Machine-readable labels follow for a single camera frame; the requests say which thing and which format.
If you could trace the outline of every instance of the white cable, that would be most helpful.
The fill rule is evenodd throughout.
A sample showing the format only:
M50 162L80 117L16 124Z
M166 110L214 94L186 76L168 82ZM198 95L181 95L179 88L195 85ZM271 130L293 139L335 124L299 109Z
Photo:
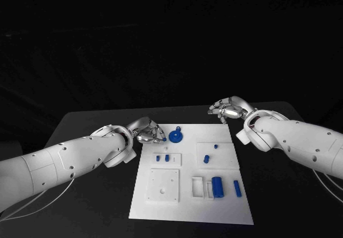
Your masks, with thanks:
M316 170L313 170L313 172L315 172L315 174L316 174L316 176L318 176L318 178L319 178L319 180L320 180L320 183L323 184L323 186L326 187L326 189L328 189L328 191L331 192L331 194L335 196L335 198L343 203L343 201L342 201L342 199L336 196L336 194L332 192L332 190L328 188L328 186L325 185L325 183L323 183L323 181L322 181L322 179L320 179L320 177L319 177L319 175L318 175L318 172L316 172Z
M325 174L326 175L326 177L329 178L329 180L333 182L333 184L336 185L336 187L341 189L341 190L343 190L343 188L335 183L335 181L332 180L332 178L328 176L328 174Z
M55 200L54 200L44 208L41 208L38 211L35 211L35 212L32 212L32 213L29 213L29 214L26 214L26 215L24 215L24 216L19 216L19 217L8 218L8 217L13 216L15 213L18 213L18 212L42 196L42 194L47 192L47 191L44 191L44 192L39 194L39 196L35 197L35 199L34 199L24 207L21 207L21 209L18 209L9 216L6 216L6 218L2 219L2 220L3 220L3 221L8 221L8 220L16 219L16 218L22 218L22 217L26 217L26 216L35 214L37 212L42 211L42 210L60 199L60 197L64 195L65 191L60 194L60 196L55 198Z

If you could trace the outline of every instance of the dark table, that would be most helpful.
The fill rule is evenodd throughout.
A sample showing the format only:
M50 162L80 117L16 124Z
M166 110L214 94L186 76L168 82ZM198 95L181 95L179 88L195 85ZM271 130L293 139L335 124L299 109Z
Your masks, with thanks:
M302 120L287 102L253 103L260 109ZM47 147L90 135L104 125L127 125L143 116L158 123L220 123L208 106L129 109L68 113ZM101 165L75 179L58 201L37 214L0 223L0 237L246 237L283 235L341 236L343 205L320 185L313 171L293 162L282 150L260 151L244 145L235 134L244 121L230 119L241 173L256 225L129 219L143 144L136 140L137 158L114 168ZM52 201L68 183L39 198L35 211Z

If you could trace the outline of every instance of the blue object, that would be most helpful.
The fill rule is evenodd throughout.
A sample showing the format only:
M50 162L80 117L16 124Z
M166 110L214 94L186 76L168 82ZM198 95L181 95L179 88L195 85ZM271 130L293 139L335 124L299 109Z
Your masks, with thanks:
M207 164L209 163L209 156L208 155L205 156L204 163L207 163Z
M184 135L182 135L181 127L179 127L179 126L178 126L176 130L173 130L173 131L171 132L169 138L171 138L171 141L172 141L173 143L179 143L179 142L182 141Z
M238 195L238 197L243 197L241 189L240 189L240 184L238 184L237 180L234 181L234 185L235 185L237 195Z
M224 184L221 177L212 178L212 190L214 190L214 197L224 197Z

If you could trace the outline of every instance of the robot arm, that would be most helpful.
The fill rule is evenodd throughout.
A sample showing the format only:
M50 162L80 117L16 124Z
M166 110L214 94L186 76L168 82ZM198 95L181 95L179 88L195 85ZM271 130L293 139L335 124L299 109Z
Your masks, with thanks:
M114 167L136 157L133 138L163 143L159 125L140 118L127 127L104 126L91 136L70 140L28 155L0 161L0 212L15 203L91 172L101 163Z
M261 151L279 148L289 158L312 169L343 179L343 134L290 120L283 114L258 110L240 97L218 101L209 108L225 124L227 118L243 118L244 129L237 134Z

